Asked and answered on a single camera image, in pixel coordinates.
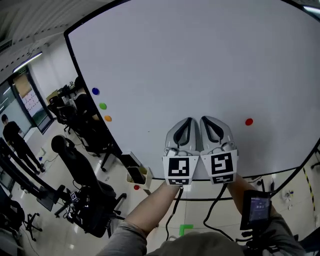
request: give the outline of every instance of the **red magnet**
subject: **red magnet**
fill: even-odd
[[[254,120],[252,118],[248,118],[247,120],[245,120],[245,125],[246,126],[250,126],[254,123]]]

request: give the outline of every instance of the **ceiling light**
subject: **ceiling light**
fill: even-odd
[[[23,62],[22,64],[20,64],[19,66],[17,66],[12,73],[17,72],[18,70],[22,69],[25,65],[27,65],[30,61],[34,60],[35,58],[39,57],[42,54],[42,51],[39,52],[38,54],[34,55],[33,57],[31,57],[30,59],[26,60],[25,62]]]
[[[1,106],[3,103],[5,103],[5,101],[6,101],[7,99],[9,99],[9,98],[6,98],[6,99],[0,104],[0,106]]]
[[[7,91],[9,91],[11,88],[9,87],[8,89],[6,89],[5,90],[5,92],[3,93],[3,95],[5,95],[5,93],[7,92]]]
[[[303,8],[306,9],[308,12],[312,12],[314,14],[320,14],[320,9],[318,8],[313,8],[308,6],[304,6]]]

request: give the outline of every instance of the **green tape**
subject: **green tape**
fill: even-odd
[[[180,231],[179,231],[179,236],[183,236],[185,234],[185,229],[193,229],[194,225],[193,224],[185,224],[185,225],[180,225]]]

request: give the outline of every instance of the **yellow and black striped tape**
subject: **yellow and black striped tape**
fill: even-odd
[[[312,204],[313,204],[313,211],[315,212],[315,211],[316,211],[316,204],[315,204],[314,193],[312,193],[312,187],[311,187],[311,184],[310,184],[310,181],[309,181],[309,178],[308,178],[308,175],[307,175],[307,173],[306,173],[305,168],[303,168],[303,172],[304,172],[306,181],[308,182],[308,185],[309,185],[310,194],[311,194],[311,198],[312,198]]]

